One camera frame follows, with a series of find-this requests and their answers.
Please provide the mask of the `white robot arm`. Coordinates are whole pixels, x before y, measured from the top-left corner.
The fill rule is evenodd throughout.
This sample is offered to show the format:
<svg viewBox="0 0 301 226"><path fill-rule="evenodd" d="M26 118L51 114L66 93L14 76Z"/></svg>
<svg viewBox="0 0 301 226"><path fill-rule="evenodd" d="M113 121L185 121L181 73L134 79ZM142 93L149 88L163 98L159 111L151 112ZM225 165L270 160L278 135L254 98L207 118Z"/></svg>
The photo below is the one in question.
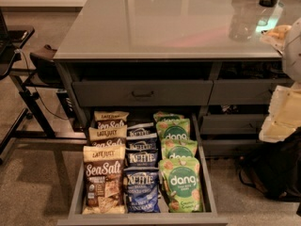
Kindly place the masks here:
<svg viewBox="0 0 301 226"><path fill-rule="evenodd" d="M301 127L301 18L263 31L261 41L280 52L282 71L293 80L291 87L276 86L259 133L261 141L276 143Z"/></svg>

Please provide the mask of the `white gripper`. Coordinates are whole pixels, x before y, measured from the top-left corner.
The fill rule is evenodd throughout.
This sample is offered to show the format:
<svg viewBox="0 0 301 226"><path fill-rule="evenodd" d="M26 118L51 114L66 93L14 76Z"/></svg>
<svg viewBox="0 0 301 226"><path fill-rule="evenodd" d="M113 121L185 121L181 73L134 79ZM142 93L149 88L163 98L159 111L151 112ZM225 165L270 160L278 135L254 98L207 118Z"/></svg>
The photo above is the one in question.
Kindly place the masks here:
<svg viewBox="0 0 301 226"><path fill-rule="evenodd" d="M284 141L301 126L301 86L277 86L268 112L259 139L271 143Z"/></svg>

